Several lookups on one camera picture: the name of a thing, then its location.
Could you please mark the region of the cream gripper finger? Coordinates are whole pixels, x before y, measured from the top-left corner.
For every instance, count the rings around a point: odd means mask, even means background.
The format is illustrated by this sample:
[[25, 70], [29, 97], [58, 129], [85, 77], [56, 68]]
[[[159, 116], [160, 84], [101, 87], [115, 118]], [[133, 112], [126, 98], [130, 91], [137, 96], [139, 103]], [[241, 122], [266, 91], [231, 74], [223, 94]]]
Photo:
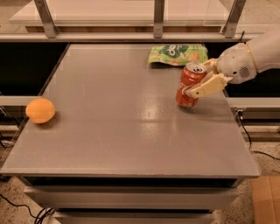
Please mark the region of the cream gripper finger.
[[214, 74], [217, 74], [217, 59], [211, 58], [205, 62], [202, 63], [203, 66], [206, 67], [206, 71], [208, 73], [213, 72]]
[[232, 80], [223, 73], [213, 74], [209, 79], [202, 81], [198, 86], [186, 91], [186, 94], [193, 99], [217, 93], [225, 88]]

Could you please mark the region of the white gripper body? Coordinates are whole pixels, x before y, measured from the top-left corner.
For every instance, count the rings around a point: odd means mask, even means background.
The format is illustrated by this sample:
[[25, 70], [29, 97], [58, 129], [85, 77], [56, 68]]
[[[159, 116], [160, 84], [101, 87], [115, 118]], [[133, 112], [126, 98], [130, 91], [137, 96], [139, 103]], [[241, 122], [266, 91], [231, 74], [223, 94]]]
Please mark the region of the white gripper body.
[[256, 77], [256, 65], [244, 43], [225, 50], [216, 61], [217, 71], [229, 78], [230, 84], [241, 84]]

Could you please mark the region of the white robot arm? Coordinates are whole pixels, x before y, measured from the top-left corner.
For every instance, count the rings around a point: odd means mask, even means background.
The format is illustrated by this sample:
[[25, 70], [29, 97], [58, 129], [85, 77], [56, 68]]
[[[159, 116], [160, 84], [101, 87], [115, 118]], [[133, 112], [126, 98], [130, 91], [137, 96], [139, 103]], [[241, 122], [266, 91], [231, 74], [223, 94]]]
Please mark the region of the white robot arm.
[[280, 28], [238, 43], [225, 50], [218, 59], [204, 62], [207, 75], [185, 93], [196, 99], [217, 93], [227, 84], [253, 80], [259, 73], [280, 67]]

